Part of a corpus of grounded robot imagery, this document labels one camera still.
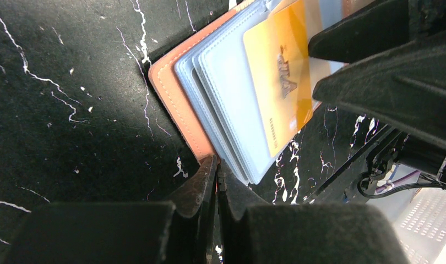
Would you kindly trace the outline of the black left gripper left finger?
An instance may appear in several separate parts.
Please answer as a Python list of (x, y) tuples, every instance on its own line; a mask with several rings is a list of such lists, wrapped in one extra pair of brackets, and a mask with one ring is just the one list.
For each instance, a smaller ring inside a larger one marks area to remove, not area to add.
[(163, 201), (52, 203), (28, 215), (5, 263), (210, 263), (216, 156)]

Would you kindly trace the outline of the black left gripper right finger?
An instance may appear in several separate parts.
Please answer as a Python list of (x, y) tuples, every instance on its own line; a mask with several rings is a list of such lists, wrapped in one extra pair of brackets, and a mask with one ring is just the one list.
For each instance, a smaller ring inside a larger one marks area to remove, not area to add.
[(229, 171), (217, 189), (224, 263), (407, 263), (374, 207), (271, 205)]

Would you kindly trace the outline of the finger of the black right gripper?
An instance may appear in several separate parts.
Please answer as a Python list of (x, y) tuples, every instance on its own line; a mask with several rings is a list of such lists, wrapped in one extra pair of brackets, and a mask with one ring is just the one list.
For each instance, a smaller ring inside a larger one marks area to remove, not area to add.
[(313, 98), (446, 149), (446, 30), (340, 69)]
[(310, 57), (354, 63), (409, 41), (409, 2), (372, 1), (314, 35)]

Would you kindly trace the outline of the orange VIP card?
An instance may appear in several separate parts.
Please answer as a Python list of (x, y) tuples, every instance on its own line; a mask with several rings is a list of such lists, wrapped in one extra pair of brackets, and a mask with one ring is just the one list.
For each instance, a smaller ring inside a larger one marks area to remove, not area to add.
[(243, 34), (270, 155), (277, 155), (313, 115), (306, 5), (294, 1)]

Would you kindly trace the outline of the brown leather card holder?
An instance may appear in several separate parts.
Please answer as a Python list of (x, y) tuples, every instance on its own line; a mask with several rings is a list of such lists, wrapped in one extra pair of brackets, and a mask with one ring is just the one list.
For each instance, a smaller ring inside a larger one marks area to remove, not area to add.
[[(258, 184), (284, 148), (270, 155), (243, 34), (293, 2), (243, 1), (149, 70), (155, 91), (197, 160), (217, 155), (245, 184)], [(307, 44), (316, 33), (367, 5), (367, 1), (304, 2)], [(320, 79), (342, 67), (341, 62), (309, 54), (308, 61), (311, 92)], [(320, 103), (312, 100), (314, 112)]]

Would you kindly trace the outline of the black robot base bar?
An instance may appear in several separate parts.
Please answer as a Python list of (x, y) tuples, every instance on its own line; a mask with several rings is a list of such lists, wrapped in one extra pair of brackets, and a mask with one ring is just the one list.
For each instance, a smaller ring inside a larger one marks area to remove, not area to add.
[(399, 147), (406, 136), (408, 136), (407, 133), (385, 125), (313, 194), (309, 195), (303, 204), (364, 202), (363, 197), (357, 197), (357, 183), (362, 179), (363, 174), (370, 174), (375, 164), (391, 154), (393, 148)]

